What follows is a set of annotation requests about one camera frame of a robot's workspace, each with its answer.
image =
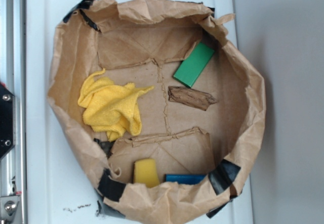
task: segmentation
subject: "paper bag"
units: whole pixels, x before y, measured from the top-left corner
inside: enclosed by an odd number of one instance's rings
[[[83,0],[57,26],[48,101],[81,168],[104,203],[142,223],[185,223],[238,196],[261,147],[264,79],[227,40],[227,15],[169,0]],[[218,103],[207,111],[168,100],[181,61],[203,41],[216,52],[194,85]],[[83,81],[106,68],[115,84],[154,85],[138,100],[138,137],[125,134],[108,158],[77,105]],[[133,161],[153,157],[166,173],[205,174],[197,185],[132,183]]]

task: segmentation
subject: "green block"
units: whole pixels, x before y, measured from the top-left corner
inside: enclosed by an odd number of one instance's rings
[[[190,56],[181,63],[173,77],[185,86],[192,87],[214,52],[213,49],[200,42]]]

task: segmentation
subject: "screw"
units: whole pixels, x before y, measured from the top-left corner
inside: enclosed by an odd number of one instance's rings
[[[11,141],[6,140],[6,141],[5,141],[5,145],[6,145],[7,147],[10,146],[10,145],[11,145]]]
[[[2,99],[6,102],[11,101],[11,96],[9,94],[5,94],[2,96]]]
[[[6,212],[13,212],[15,211],[17,208],[17,205],[15,204],[15,202],[13,201],[8,201],[6,204],[5,204],[5,210]]]

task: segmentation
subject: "yellow microfiber cloth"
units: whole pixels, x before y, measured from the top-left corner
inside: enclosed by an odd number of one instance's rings
[[[108,140],[115,141],[126,130],[137,136],[142,129],[137,98],[154,87],[135,88],[134,83],[115,85],[108,77],[94,81],[94,77],[105,73],[105,69],[91,74],[80,90],[78,105],[86,108],[83,121],[95,132],[106,131]]]

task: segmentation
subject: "wood chip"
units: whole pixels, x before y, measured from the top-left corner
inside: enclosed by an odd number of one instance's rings
[[[169,86],[169,101],[206,111],[211,104],[218,103],[212,95],[185,86]]]

